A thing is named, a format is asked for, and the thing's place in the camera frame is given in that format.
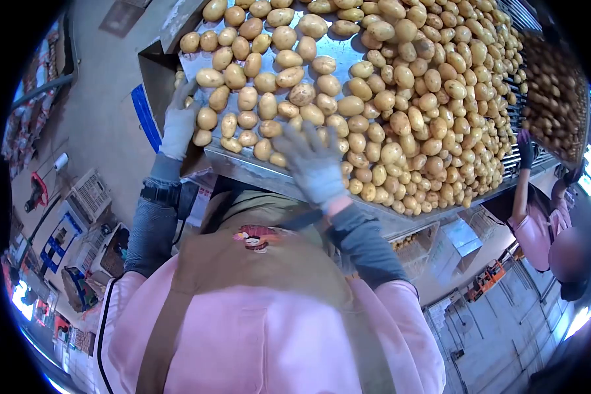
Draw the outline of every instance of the basket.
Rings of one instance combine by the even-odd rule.
[[[111,196],[98,171],[90,169],[72,188],[92,223],[96,222],[111,204]]]

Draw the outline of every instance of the cardboard box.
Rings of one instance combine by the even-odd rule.
[[[430,254],[433,275],[447,286],[454,271],[463,274],[481,248],[481,240],[463,219],[440,227]]]

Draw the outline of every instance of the worker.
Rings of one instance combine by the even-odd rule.
[[[180,183],[200,107],[183,102],[194,89],[194,81],[182,84],[165,113],[125,273],[106,289],[96,346],[101,386],[113,393],[441,393],[444,362],[417,290],[379,222],[348,196],[335,146],[323,146],[310,122],[302,126],[310,145],[292,129],[272,143],[310,206],[323,212],[326,231],[321,223],[282,228],[307,207],[292,198],[253,187],[215,191],[201,234],[184,237],[171,257],[175,207],[144,190],[170,195]],[[215,216],[219,225],[206,231]],[[346,279],[326,239],[351,256],[361,279]]]
[[[578,181],[582,167],[557,180],[550,199],[529,183],[535,152],[528,130],[521,130],[517,144],[521,161],[516,189],[483,205],[510,227],[532,267],[538,272],[552,270],[561,284],[561,297],[575,301],[586,288],[588,268],[582,237],[572,227],[565,191]]]

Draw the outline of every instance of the hand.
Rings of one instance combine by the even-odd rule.
[[[193,78],[188,83],[181,83],[173,93],[173,99],[164,114],[164,138],[160,152],[176,160],[184,160],[188,143],[195,132],[195,119],[200,104],[194,101],[184,108],[184,101],[197,91],[197,82]]]
[[[534,146],[530,139],[528,130],[523,129],[517,136],[517,144],[519,145],[519,155],[521,157],[520,169],[532,169],[532,162],[534,161]]]
[[[272,144],[278,152],[285,155],[291,176],[307,201],[328,213],[332,202],[348,194],[341,180],[337,131],[332,127],[328,128],[330,147],[326,147],[311,122],[304,121],[302,129],[310,145],[289,126],[284,128],[282,136],[272,139]]]

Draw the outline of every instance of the pink shirt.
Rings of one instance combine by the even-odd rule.
[[[571,227],[571,218],[565,199],[560,199],[558,208],[550,214],[549,221],[536,204],[528,204],[528,215],[519,225],[514,218],[508,219],[508,223],[514,229],[514,237],[517,238],[523,254],[528,262],[539,271],[550,269],[548,256],[550,254],[550,229],[554,238],[564,229]]]
[[[114,393],[135,392],[176,267],[174,256],[149,279],[128,272],[112,288],[96,353]],[[373,292],[362,280],[348,283],[381,341],[396,392],[441,393],[444,361],[414,287],[397,280]],[[98,387],[105,392],[102,379]],[[192,299],[164,392],[344,394],[361,386],[336,310],[300,294],[235,286]]]

